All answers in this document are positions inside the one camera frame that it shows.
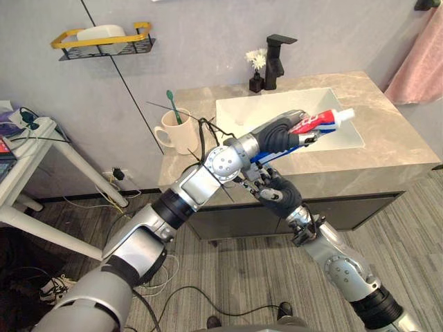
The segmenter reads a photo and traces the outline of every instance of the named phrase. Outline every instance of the black robotic glove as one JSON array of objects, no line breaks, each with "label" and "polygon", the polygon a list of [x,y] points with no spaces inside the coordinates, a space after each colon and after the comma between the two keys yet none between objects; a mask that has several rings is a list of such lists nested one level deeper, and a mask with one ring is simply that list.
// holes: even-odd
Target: black robotic glove
[{"label": "black robotic glove", "polygon": [[298,134],[290,133],[289,130],[306,116],[307,113],[300,109],[284,112],[255,128],[251,134],[257,140],[261,152],[283,152],[299,145]]},{"label": "black robotic glove", "polygon": [[262,175],[263,183],[256,181],[255,197],[280,218],[287,218],[302,204],[302,195],[291,181],[276,170],[268,168],[269,176]]}]

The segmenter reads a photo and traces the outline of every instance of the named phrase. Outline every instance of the white soap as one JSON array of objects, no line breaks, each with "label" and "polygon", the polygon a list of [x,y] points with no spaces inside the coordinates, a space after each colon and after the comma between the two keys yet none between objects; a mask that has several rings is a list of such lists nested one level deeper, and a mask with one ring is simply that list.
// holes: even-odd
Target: white soap
[{"label": "white soap", "polygon": [[[87,28],[81,30],[77,33],[78,40],[89,40],[89,39],[97,39],[97,38],[108,38],[108,37],[124,37],[125,31],[121,26],[117,26],[115,24],[105,24],[103,26],[94,26],[93,28]],[[100,50],[103,53],[109,54],[117,54],[121,52],[127,43],[118,43],[112,45],[100,45]],[[96,54],[98,49],[96,46],[87,46],[82,47],[82,53],[84,55],[87,54]]]}]

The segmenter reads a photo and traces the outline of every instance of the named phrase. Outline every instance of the table leg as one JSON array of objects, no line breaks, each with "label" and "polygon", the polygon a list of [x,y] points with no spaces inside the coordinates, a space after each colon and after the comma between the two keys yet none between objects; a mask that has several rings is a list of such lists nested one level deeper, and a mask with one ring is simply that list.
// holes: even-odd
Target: table leg
[{"label": "table leg", "polygon": [[34,201],[32,198],[26,196],[25,194],[19,194],[16,201],[20,204],[27,206],[30,209],[33,209],[34,211],[39,212],[39,211],[43,210],[42,204],[37,203],[36,201]]},{"label": "table leg", "polygon": [[102,251],[99,248],[63,233],[54,227],[50,227],[50,225],[46,225],[31,216],[21,213],[9,205],[3,205],[0,207],[0,221],[31,233],[43,240],[79,252],[80,254],[97,259],[98,261],[102,260]]},{"label": "table leg", "polygon": [[[56,131],[53,134],[54,138],[63,139]],[[76,150],[70,144],[65,142],[54,142],[53,146],[60,151],[69,161],[71,161],[84,175],[86,175],[92,182],[94,182],[97,187],[99,187],[103,192],[109,195],[119,206],[127,207],[129,204],[122,195],[118,193],[117,190],[106,181],[103,176],[101,176],[97,171],[88,164],[88,162],[78,154]]]}]

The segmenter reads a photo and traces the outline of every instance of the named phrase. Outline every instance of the black shoe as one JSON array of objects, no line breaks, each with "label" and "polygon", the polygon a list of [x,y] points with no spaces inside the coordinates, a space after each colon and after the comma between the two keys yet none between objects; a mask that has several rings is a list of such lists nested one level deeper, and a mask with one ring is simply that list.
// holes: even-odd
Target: black shoe
[{"label": "black shoe", "polygon": [[222,324],[218,317],[210,316],[208,320],[206,320],[206,328],[207,329],[214,329],[216,327],[220,327]]},{"label": "black shoe", "polygon": [[278,306],[277,320],[283,316],[292,316],[292,305],[289,302],[282,302]]}]

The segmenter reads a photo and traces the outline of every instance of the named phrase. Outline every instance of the toothpaste tube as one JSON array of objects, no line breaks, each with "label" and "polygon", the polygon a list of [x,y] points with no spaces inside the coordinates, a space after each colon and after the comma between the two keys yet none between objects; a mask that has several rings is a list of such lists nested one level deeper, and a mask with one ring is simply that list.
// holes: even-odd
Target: toothpaste tube
[{"label": "toothpaste tube", "polygon": [[[328,109],[322,113],[311,116],[310,118],[305,118],[296,124],[291,130],[291,133],[308,133],[310,131],[316,130],[322,134],[331,133],[340,128],[343,121],[352,119],[355,116],[354,109],[345,109],[344,111],[338,112],[335,109]],[[269,154],[267,152],[261,152],[257,156],[251,159],[252,163],[259,162],[261,164],[268,163],[279,157],[283,157],[291,152],[297,150],[298,147],[292,147],[289,150],[278,152],[276,154]]]},{"label": "toothpaste tube", "polygon": [[321,133],[331,133],[340,128],[343,121],[352,119],[355,116],[354,109],[345,109],[337,112],[335,109],[328,109],[320,114],[301,120],[291,133],[307,133],[311,130],[319,130]]}]

